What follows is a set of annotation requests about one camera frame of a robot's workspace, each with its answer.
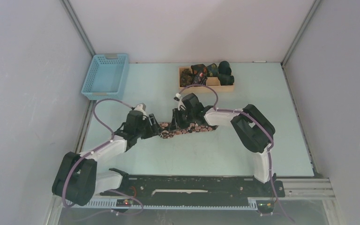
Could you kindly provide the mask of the rose patterned necktie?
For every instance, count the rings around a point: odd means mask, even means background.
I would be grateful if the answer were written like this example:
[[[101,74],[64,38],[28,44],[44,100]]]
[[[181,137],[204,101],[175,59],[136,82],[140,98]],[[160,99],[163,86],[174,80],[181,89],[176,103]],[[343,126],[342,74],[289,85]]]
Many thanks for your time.
[[[161,122],[159,123],[158,136],[163,139],[169,139],[177,135],[215,131],[217,128],[218,126],[198,125],[197,123],[190,123],[187,128],[176,128],[170,122]]]

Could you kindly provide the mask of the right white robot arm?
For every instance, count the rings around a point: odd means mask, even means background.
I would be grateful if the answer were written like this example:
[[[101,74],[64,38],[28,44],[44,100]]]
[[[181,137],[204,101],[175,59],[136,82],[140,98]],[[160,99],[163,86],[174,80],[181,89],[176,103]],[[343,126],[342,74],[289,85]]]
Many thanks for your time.
[[[266,196],[272,191],[270,180],[274,172],[269,152],[275,128],[254,105],[248,104],[236,110],[218,109],[211,105],[203,106],[194,93],[184,97],[177,93],[174,100],[178,106],[172,111],[171,131],[186,129],[191,124],[232,127],[245,148],[253,153],[255,192]]]

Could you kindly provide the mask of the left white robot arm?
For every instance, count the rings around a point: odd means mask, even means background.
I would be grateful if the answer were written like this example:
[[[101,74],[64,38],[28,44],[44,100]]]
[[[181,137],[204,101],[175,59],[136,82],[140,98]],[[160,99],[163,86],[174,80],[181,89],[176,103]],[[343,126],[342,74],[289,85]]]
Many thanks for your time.
[[[52,193],[80,206],[94,195],[112,189],[118,195],[129,191],[125,173],[118,170],[98,172],[100,166],[136,145],[139,139],[158,135],[159,125],[154,114],[131,110],[113,136],[96,148],[78,154],[67,153],[52,185]]]

